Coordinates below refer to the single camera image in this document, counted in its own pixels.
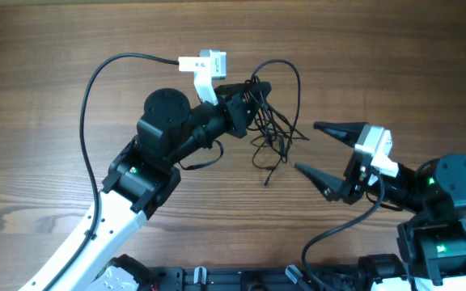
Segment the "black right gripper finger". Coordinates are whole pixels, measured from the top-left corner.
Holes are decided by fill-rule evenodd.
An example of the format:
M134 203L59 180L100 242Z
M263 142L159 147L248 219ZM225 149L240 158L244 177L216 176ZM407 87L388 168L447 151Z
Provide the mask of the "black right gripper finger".
M344 183L342 179L301 162L295 163L294 167L309 178L327 201L341 199L341 189Z
M354 148L358 141L363 128L367 122L353 122L353 123L330 123L323 121L316 121L313 124L314 129L319 129L321 132L326 133L330 137Z

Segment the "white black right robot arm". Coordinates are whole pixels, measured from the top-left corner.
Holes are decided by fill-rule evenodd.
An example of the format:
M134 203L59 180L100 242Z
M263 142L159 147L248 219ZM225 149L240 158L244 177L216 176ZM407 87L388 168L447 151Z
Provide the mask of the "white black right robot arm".
M466 155L447 154L413 170L390 159L390 130L365 122L316 121L315 129L353 149L341 178L303 163L303 173L328 201L352 205L367 198L364 214L311 239L303 248L303 271L286 275L304 289L466 290ZM366 220L378 208L408 211L397 226L398 254L366 255L352 265L313 267L309 249Z

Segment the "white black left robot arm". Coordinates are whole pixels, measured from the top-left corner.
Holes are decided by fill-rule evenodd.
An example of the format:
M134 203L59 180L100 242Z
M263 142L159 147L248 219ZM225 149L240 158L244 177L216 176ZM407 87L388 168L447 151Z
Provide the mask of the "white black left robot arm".
M223 134L242 138L271 91L246 81L214 89L218 104L194 108L172 88L151 93L137 134L116 156L86 216L25 290L87 290L102 282L118 249L139 231L181 181L177 163Z

